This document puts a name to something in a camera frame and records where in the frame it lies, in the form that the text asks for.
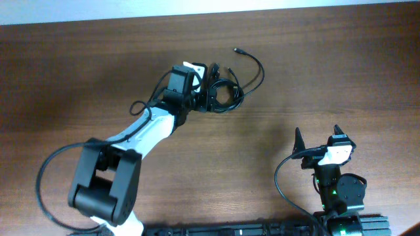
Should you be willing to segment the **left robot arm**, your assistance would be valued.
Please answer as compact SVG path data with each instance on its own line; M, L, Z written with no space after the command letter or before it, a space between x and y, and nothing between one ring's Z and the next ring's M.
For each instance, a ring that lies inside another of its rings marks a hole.
M142 160L198 108L207 66L184 62L170 72L163 98L153 95L137 121L104 144L91 138L83 147L68 204L99 224L88 235L142 235L144 226L133 212Z

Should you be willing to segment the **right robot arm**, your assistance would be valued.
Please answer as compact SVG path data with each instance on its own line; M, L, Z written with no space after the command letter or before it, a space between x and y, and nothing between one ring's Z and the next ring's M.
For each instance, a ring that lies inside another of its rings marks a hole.
M338 125L327 144L307 148L301 131L295 129L292 156L301 160L301 168L314 171L312 183L318 190L322 212L314 215L324 235L362 235L358 213L364 209L367 180L341 167L351 160L356 144Z

